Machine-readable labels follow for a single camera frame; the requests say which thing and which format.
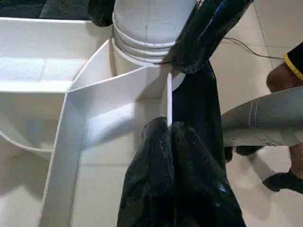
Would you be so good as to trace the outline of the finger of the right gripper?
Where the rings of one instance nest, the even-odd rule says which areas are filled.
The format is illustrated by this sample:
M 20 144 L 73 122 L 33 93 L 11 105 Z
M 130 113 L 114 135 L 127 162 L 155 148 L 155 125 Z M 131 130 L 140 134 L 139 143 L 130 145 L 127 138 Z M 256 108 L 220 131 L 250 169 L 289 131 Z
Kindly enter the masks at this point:
M 98 27 L 107 27 L 112 25 L 114 5 L 115 0 L 90 0 L 88 5 L 88 15 L 91 22 Z
M 202 69 L 221 40 L 239 22 L 251 0 L 205 0 L 194 14 L 172 57 L 172 66 L 183 73 Z

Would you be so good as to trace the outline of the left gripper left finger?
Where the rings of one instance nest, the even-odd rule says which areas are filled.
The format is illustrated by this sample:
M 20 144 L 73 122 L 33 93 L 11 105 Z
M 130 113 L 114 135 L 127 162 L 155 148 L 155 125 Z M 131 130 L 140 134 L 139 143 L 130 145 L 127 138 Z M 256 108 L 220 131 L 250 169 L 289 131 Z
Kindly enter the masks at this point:
M 117 226 L 175 226 L 175 177 L 165 117 L 150 121 L 125 174 Z

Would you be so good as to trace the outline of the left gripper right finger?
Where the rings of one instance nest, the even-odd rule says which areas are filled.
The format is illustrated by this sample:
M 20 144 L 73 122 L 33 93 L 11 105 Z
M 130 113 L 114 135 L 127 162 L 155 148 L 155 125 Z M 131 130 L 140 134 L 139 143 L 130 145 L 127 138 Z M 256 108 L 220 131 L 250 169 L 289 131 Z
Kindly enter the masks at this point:
M 171 126 L 176 184 L 177 226 L 244 227 L 245 221 L 226 173 L 195 130 Z

